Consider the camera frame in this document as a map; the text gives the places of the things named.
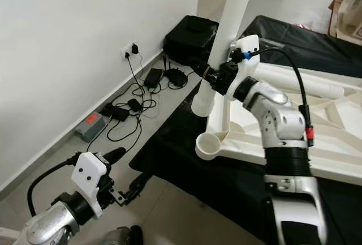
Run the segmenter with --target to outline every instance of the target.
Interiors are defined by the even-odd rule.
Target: black table
[[[274,30],[269,30],[269,27],[266,29],[265,23],[260,20],[262,18],[264,17],[257,17],[246,33],[257,33],[269,41],[284,42],[286,46],[298,50],[299,54],[293,56],[297,65],[310,65],[309,68],[313,70],[323,70],[323,67],[317,65],[316,62],[306,63],[300,57],[300,54],[306,54],[308,59],[313,58],[311,52],[306,53],[308,48],[313,46],[311,45],[313,40],[316,44],[322,44],[322,49],[318,49],[318,46],[314,45],[313,51],[316,52],[316,55],[320,54],[320,50],[329,48],[329,54],[324,57],[324,60],[332,58],[331,46],[337,46],[335,41],[326,40],[324,35],[305,32],[305,29],[297,29],[288,24],[284,25],[285,30],[279,33],[282,24],[285,24],[280,24],[279,21],[276,21]],[[267,24],[270,24],[273,19],[267,18],[266,21]],[[301,38],[297,42],[293,41],[296,38],[293,38],[290,33],[312,35],[312,37],[309,37],[309,42],[305,42]],[[339,59],[344,56],[341,50],[337,50],[336,54]],[[268,60],[274,61],[272,58],[277,56],[263,57],[265,58],[262,60],[267,62]],[[348,63],[351,64],[351,67],[353,66],[350,72],[358,73],[357,77],[360,77],[358,57],[355,55],[350,57]],[[329,66],[329,69],[331,68],[335,68],[335,73],[338,74],[348,72],[346,66],[339,68]],[[261,209],[262,201],[266,198],[263,180],[264,167],[224,157],[217,157],[212,161],[198,158],[195,153],[195,140],[199,134],[205,131],[206,118],[200,118],[191,111],[191,102],[197,90],[198,87],[188,95],[148,140],[130,162],[130,167],[156,175],[174,184],[233,220],[256,237],[265,240],[268,229],[264,226],[265,215]],[[318,183],[328,226],[328,244],[361,245],[362,187],[322,178],[318,178]]]

